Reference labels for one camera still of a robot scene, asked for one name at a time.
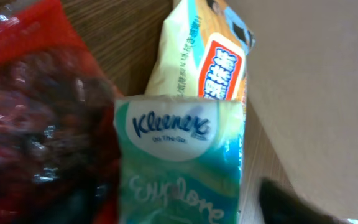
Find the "kleenex logo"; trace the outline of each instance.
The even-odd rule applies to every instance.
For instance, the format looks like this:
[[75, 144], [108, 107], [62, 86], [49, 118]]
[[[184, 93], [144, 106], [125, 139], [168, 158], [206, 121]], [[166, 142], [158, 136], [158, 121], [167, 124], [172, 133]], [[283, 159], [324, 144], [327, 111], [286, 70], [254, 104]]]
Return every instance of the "kleenex logo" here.
[[143, 114], [139, 120], [133, 118], [134, 129], [136, 135], [141, 138], [142, 133], [151, 131], [176, 130], [191, 132], [191, 137], [206, 140], [205, 135], [209, 133], [209, 120], [201, 119], [198, 116], [186, 115], [184, 117], [175, 115], [156, 116], [154, 111], [150, 111], [148, 115]]

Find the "brown wood grain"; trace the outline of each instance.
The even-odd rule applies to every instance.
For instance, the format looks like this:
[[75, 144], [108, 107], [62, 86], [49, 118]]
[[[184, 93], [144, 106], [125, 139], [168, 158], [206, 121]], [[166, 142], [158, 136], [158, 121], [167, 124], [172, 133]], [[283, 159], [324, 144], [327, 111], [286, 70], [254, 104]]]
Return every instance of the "brown wood grain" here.
[[[172, 10], [172, 0], [62, 2], [69, 20], [107, 76], [125, 95], [142, 94], [157, 58], [162, 23]], [[257, 203], [259, 180], [263, 176], [291, 188], [250, 102], [247, 106], [241, 223], [263, 223]]]

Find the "tissue packet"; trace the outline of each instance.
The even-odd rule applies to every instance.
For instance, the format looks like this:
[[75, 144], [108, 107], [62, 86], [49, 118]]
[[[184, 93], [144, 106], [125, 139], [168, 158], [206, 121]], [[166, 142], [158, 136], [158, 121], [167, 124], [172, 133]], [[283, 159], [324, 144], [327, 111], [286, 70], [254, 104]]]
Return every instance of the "tissue packet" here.
[[236, 101], [116, 101], [120, 223], [237, 223], [244, 117]]
[[174, 0], [146, 95], [243, 102], [254, 35], [224, 0]]

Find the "transparent plastic packaging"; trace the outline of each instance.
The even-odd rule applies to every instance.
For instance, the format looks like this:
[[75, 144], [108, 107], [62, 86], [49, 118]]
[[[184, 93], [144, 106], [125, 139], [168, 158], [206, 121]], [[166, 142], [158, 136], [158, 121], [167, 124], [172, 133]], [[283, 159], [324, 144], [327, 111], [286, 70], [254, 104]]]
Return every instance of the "transparent plastic packaging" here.
[[106, 196], [119, 159], [114, 90], [58, 0], [4, 6], [0, 223], [34, 221], [78, 189], [85, 210]]

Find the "plastic packaging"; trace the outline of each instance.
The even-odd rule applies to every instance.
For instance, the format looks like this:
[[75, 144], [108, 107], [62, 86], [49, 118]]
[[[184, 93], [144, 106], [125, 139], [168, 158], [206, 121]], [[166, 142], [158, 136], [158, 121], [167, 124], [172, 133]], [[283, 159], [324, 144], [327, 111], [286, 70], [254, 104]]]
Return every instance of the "plastic packaging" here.
[[116, 101], [120, 223], [237, 223], [244, 120], [236, 101]]
[[112, 89], [58, 0], [4, 7], [0, 223], [36, 222], [44, 211], [59, 223], [50, 208], [67, 195], [81, 211], [96, 208], [117, 174]]
[[224, 0], [174, 0], [146, 95], [198, 96], [246, 105], [254, 36]]

